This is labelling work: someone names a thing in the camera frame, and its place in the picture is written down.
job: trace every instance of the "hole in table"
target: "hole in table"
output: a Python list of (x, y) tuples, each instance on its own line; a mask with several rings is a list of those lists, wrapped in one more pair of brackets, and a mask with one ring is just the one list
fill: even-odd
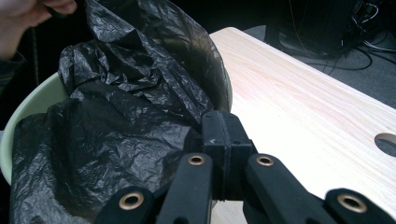
[(396, 157), (396, 135), (391, 133), (380, 133), (375, 137), (376, 146), (386, 154)]

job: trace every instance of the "trash bag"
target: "trash bag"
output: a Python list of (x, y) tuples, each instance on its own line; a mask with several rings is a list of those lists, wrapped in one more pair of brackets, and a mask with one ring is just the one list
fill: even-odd
[(163, 0), (86, 1), (95, 39), (66, 48), (70, 97), (20, 121), (10, 223), (93, 223), (120, 189), (166, 185), (201, 116), (230, 110), (207, 32)]

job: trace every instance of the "bowl rim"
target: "bowl rim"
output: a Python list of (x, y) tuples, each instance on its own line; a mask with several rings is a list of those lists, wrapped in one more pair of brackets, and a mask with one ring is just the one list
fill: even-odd
[(14, 145), (14, 131), (15, 126), (21, 120), (33, 113), (22, 113), (24, 109), (32, 103), (32, 99), (36, 98), (40, 92), (46, 90), (46, 86), (52, 83), (60, 81), (58, 73), (51, 75), (49, 78), (44, 80), (40, 85), (38, 85), (29, 95), (21, 102), (17, 109), (12, 114), (11, 118), (8, 120), (6, 128), (3, 131), (3, 136), (0, 140), (0, 169), (3, 174), (4, 179), (11, 185), (12, 176), (12, 147)]

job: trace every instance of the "finger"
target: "finger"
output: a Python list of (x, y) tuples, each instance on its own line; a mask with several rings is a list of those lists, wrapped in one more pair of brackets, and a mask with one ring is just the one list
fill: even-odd
[(41, 3), (46, 7), (67, 7), (67, 6), (77, 6), (74, 0), (42, 0)]
[(61, 7), (53, 7), (53, 10), (58, 12), (59, 14), (67, 15), (73, 14), (77, 9), (76, 2), (70, 2), (67, 5), (63, 5)]

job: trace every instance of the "table surface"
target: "table surface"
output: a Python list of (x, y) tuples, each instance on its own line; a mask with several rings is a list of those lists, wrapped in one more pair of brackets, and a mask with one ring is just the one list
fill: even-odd
[[(396, 218), (396, 158), (375, 144), (396, 141), (395, 109), (237, 29), (210, 36), (230, 75), (232, 113), (260, 153), (320, 198), (353, 189)], [(246, 223), (241, 207), (218, 203), (212, 223)]]

